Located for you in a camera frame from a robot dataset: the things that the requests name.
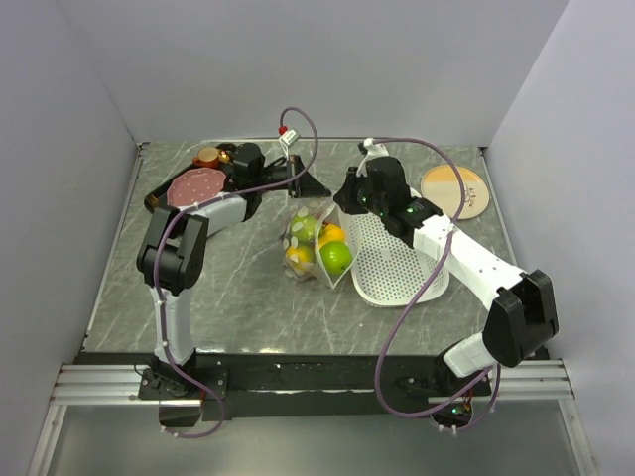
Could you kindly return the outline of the yellow pear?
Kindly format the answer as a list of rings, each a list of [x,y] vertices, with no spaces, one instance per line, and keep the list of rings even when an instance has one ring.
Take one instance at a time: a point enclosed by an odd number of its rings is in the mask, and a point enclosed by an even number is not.
[[[324,223],[322,225],[318,234],[318,246],[320,248],[331,242],[344,243],[345,241],[346,235],[341,227],[332,223]]]

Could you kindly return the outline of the green apple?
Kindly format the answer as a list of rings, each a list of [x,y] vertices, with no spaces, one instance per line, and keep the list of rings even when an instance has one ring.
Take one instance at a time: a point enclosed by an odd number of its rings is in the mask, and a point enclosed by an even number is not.
[[[292,236],[295,237],[299,242],[312,243],[315,241],[316,238],[318,221],[311,214],[306,214],[303,216],[296,214],[291,220],[290,230]]]
[[[325,270],[334,276],[342,275],[353,261],[348,246],[339,241],[325,243],[319,249],[319,253]]]

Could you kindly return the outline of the clear polka dot zip bag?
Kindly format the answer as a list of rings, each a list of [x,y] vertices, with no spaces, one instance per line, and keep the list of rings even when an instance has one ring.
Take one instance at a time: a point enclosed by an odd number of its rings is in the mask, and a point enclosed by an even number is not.
[[[318,227],[317,227],[316,238],[314,242],[301,243],[295,237],[292,236],[292,233],[290,230],[291,220],[296,214],[299,214],[300,216],[311,214],[317,219]],[[353,256],[352,264],[340,276],[330,275],[325,270],[321,257],[320,257],[320,253],[319,253],[320,247],[318,246],[318,234],[324,223],[332,223],[332,224],[338,225],[344,230],[346,235],[346,241],[344,243],[348,246]],[[357,251],[355,250],[353,245],[352,235],[345,230],[343,220],[340,217],[339,208],[334,203],[334,201],[330,198],[302,199],[299,204],[292,205],[290,208],[289,217],[287,219],[286,224],[284,225],[284,229],[280,237],[280,244],[283,250],[283,265],[286,269],[286,273],[289,276],[293,277],[294,279],[298,281],[317,280],[322,285],[330,289],[335,289],[338,286],[338,284],[343,280],[344,276],[352,269],[352,265],[354,264],[357,257]],[[289,247],[297,247],[298,245],[308,245],[312,247],[315,252],[316,262],[314,264],[313,269],[309,272],[298,274],[287,263],[285,252],[287,251]]]

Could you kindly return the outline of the yellow green mango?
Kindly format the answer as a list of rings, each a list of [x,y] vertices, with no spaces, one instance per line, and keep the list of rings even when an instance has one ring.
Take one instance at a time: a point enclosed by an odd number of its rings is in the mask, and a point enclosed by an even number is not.
[[[316,262],[315,252],[308,245],[289,247],[285,252],[285,257],[288,265],[298,274],[311,271]]]

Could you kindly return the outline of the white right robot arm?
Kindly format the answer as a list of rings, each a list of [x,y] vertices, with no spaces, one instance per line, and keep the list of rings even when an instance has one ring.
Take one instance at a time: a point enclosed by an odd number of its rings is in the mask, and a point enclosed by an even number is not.
[[[444,352],[436,387],[456,395],[481,369],[515,367],[559,331],[554,288],[542,271],[527,273],[498,258],[430,202],[412,194],[400,161],[384,156],[351,167],[335,203],[348,215],[372,213],[408,247],[437,259],[488,312],[482,331]]]

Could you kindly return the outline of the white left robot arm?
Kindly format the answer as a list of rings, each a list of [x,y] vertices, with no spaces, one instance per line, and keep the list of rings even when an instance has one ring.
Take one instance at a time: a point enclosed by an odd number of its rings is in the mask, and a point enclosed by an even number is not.
[[[136,267],[154,301],[157,344],[152,369],[162,387],[182,399],[196,387],[196,351],[191,335],[191,290],[213,234],[251,219],[264,193],[290,198],[327,198],[298,155],[268,163],[251,142],[206,147],[191,164],[144,199],[152,217]]]

